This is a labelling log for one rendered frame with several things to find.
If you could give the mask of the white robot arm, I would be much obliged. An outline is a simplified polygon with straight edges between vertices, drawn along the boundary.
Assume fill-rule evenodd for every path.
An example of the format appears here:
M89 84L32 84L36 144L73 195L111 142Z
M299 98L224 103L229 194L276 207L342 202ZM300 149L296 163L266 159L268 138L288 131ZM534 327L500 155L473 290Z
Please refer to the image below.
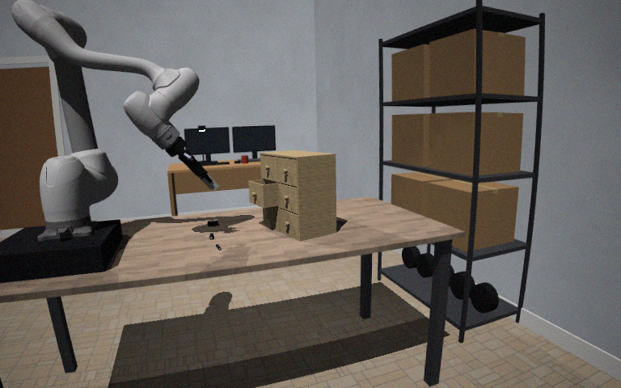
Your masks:
M91 220L90 206L114 193L118 175L98 149L82 67L142 74L151 80L154 93L135 91L125 100L124 110L162 150L179 139L180 132L169 120L196 94L199 78L189 68L164 69L140 58L86 50L87 34L76 20L31 0L16 1L11 14L54 63L73 152L50 158L42 167L40 198L46 230L38 241L93 235L99 223Z

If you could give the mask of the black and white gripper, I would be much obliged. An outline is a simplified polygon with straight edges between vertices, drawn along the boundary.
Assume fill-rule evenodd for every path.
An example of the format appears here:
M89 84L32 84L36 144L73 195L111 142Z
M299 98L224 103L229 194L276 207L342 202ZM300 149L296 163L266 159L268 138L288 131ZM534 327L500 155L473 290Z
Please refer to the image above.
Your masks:
M168 149L165 151L171 156L174 157L176 155L179 156L179 160L182 161L195 175L197 175L201 180L214 191L219 187L219 185L210 177L208 172L204 169L204 167L193 157L193 155L187 150L184 149L186 146L186 142L182 137L179 139ZM190 155L191 154L191 155ZM190 156L189 156L190 155ZM181 158L180 158L181 157ZM192 165L192 166L191 166ZM194 169L194 168L195 169Z

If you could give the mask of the small wooden chest of drawers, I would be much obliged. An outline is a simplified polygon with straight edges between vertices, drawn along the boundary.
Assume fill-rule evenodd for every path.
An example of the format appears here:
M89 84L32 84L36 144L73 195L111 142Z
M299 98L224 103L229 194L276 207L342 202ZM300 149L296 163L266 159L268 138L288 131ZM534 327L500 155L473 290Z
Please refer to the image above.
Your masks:
M261 179L278 182L279 206L277 207L279 207L280 230L264 224L282 232L280 211L285 209L298 214L299 239L282 232L283 234L298 241L303 241L336 233L336 154L319 155L328 153L300 150L280 151L276 152L276 154L283 155L260 153L260 169L261 155L277 156L277 180L262 177L262 169ZM279 181L278 158L282 157L297 159L298 185ZM298 187L298 213L280 206L280 183Z

